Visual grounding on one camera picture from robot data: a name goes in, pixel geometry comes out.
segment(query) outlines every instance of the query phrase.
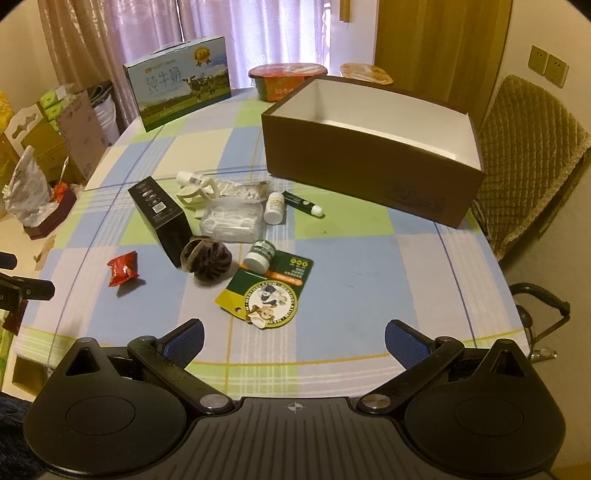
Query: electrical outlet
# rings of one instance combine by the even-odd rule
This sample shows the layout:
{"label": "electrical outlet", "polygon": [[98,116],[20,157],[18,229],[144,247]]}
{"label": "electrical outlet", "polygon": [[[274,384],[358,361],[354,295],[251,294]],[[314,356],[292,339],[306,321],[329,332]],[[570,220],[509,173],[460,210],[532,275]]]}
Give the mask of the electrical outlet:
{"label": "electrical outlet", "polygon": [[548,52],[542,50],[535,45],[531,46],[530,52],[530,60],[527,63],[527,66],[531,68],[534,72],[543,75],[546,70],[546,65],[548,63]]}
{"label": "electrical outlet", "polygon": [[564,81],[566,80],[566,74],[568,72],[569,66],[565,62],[554,55],[548,57],[548,66],[546,67],[544,76],[558,88],[564,86]]}

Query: red plastic lid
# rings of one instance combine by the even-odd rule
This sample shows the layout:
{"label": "red plastic lid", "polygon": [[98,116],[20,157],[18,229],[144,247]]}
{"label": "red plastic lid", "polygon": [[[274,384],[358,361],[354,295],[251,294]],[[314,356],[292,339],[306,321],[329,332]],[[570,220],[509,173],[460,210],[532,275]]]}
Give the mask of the red plastic lid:
{"label": "red plastic lid", "polygon": [[328,70],[318,63],[268,63],[259,65],[248,72],[252,79],[269,77],[312,77],[326,75]]}

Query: quilted chair cover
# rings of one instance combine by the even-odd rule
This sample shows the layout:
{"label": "quilted chair cover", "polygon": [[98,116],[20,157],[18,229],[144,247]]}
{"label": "quilted chair cover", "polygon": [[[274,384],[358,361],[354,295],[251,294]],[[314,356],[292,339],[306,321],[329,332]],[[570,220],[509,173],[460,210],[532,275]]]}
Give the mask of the quilted chair cover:
{"label": "quilted chair cover", "polygon": [[591,135],[542,87],[509,75],[479,142],[485,179],[477,198],[500,260],[569,178]]}

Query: yellow icon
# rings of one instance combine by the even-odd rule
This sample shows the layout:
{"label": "yellow icon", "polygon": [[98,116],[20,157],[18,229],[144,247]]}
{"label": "yellow icon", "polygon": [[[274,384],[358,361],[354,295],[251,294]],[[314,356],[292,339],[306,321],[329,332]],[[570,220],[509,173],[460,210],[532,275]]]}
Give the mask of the yellow icon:
{"label": "yellow icon", "polygon": [[197,66],[200,67],[202,63],[211,63],[212,61],[209,60],[209,56],[211,52],[207,47],[199,47],[195,50],[195,61],[197,62]]}

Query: table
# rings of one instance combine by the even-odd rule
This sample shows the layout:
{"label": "table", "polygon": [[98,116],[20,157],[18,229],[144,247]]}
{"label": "table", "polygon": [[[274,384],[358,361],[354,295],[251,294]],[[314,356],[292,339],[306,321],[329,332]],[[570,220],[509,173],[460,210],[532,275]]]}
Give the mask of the table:
{"label": "table", "polygon": [[[470,214],[453,229],[271,178],[260,126],[268,106],[247,89],[149,133],[136,119],[60,228],[40,274],[54,282],[56,295],[29,304],[17,355],[54,367],[76,338],[126,345],[198,317],[205,346],[187,369],[239,398],[357,396],[375,388],[402,371],[384,345],[394,318],[431,338],[449,335],[487,347],[505,337],[527,351],[507,284]],[[267,228],[277,248],[315,262],[290,323],[267,330],[248,325],[214,304],[226,283],[198,286],[171,265],[126,190],[152,175],[174,194],[179,170],[271,180],[275,190],[291,190],[324,209],[326,217],[316,219],[288,208],[285,224]],[[379,172],[360,159],[359,174]],[[237,260],[249,248],[228,247]],[[128,291],[107,287],[108,260],[133,249],[142,284]]]}

